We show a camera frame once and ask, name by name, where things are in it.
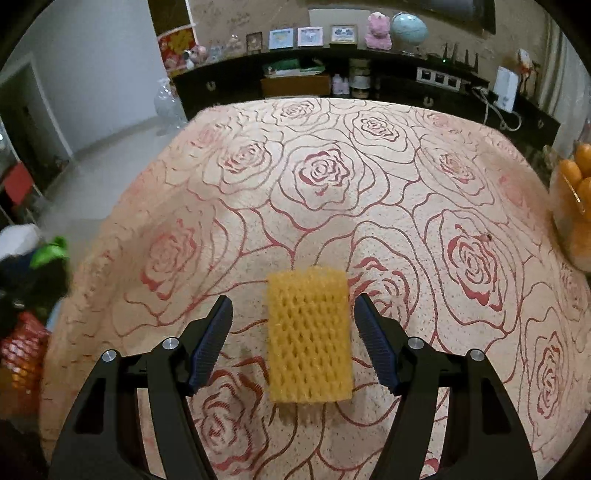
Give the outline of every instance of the bowl of oranges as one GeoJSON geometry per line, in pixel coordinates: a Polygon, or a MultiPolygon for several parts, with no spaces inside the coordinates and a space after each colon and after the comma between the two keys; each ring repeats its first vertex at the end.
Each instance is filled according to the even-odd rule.
{"type": "Polygon", "coordinates": [[[572,264],[591,273],[591,144],[560,160],[550,177],[554,223],[572,264]]]}

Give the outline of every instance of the floral pattern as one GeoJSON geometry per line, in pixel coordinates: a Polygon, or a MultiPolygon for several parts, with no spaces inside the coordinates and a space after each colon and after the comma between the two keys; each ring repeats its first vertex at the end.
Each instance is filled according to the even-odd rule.
{"type": "MultiPolygon", "coordinates": [[[[354,99],[207,109],[130,185],[74,275],[46,357],[44,448],[104,350],[149,351],[225,294],[232,329],[189,404],[218,478],[369,478],[399,399],[354,324],[351,400],[267,393],[267,275],[328,265],[351,302],[367,293],[409,335],[486,351],[544,475],[591,409],[590,291],[557,245],[541,182],[488,127],[354,99]]],[[[439,397],[423,475],[439,468],[439,397]]],[[[139,411],[164,476],[141,396],[139,411]]]]}

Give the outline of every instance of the television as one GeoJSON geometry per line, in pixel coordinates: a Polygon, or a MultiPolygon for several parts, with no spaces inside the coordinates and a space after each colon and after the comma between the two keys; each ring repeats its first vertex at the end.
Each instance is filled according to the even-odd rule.
{"type": "Polygon", "coordinates": [[[453,20],[496,33],[495,0],[402,0],[453,20]]]}

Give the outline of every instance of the door frame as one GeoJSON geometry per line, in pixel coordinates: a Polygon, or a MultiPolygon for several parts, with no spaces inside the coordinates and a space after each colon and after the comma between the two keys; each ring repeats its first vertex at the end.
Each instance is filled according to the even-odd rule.
{"type": "Polygon", "coordinates": [[[41,81],[39,80],[39,75],[37,73],[37,64],[35,62],[35,57],[32,52],[27,53],[26,55],[24,55],[23,57],[21,57],[17,61],[12,62],[9,65],[5,66],[3,71],[0,73],[0,88],[7,81],[12,79],[12,77],[14,77],[16,74],[20,73],[21,71],[23,71],[27,67],[30,67],[31,71],[33,72],[33,77],[35,78],[35,83],[37,84],[37,89],[39,90],[39,94],[41,95],[41,100],[43,101],[43,105],[45,106],[45,109],[47,110],[47,114],[49,115],[51,123],[53,124],[53,128],[56,131],[57,137],[60,139],[60,142],[69,157],[68,160],[72,160],[72,157],[74,156],[72,153],[72,149],[70,148],[70,145],[68,144],[68,142],[66,140],[66,137],[64,137],[64,134],[61,131],[61,128],[60,128],[59,123],[57,122],[56,116],[53,114],[53,110],[51,110],[51,106],[50,106],[49,101],[47,100],[47,97],[45,95],[45,90],[43,89],[43,85],[41,84],[41,81]]]}

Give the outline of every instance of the power cord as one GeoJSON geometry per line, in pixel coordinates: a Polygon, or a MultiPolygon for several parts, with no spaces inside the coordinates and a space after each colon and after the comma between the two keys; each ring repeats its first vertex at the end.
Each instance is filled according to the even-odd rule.
{"type": "Polygon", "coordinates": [[[486,105],[486,112],[484,114],[484,121],[482,122],[483,125],[486,125],[486,121],[488,120],[488,112],[489,112],[489,108],[490,108],[491,110],[493,110],[497,114],[497,116],[499,117],[499,120],[501,120],[501,126],[499,127],[500,130],[507,130],[509,132],[517,132],[521,128],[521,124],[523,122],[521,115],[518,114],[517,112],[510,112],[511,114],[513,114],[517,117],[517,120],[519,120],[519,124],[517,125],[517,127],[511,128],[507,124],[507,122],[505,122],[505,119],[503,118],[503,115],[501,114],[499,109],[495,105],[493,105],[492,103],[490,103],[488,101],[488,98],[486,97],[486,93],[488,93],[487,89],[485,89],[484,87],[474,87],[472,89],[472,93],[474,94],[474,96],[476,98],[478,98],[481,102],[483,102],[486,105]]]}

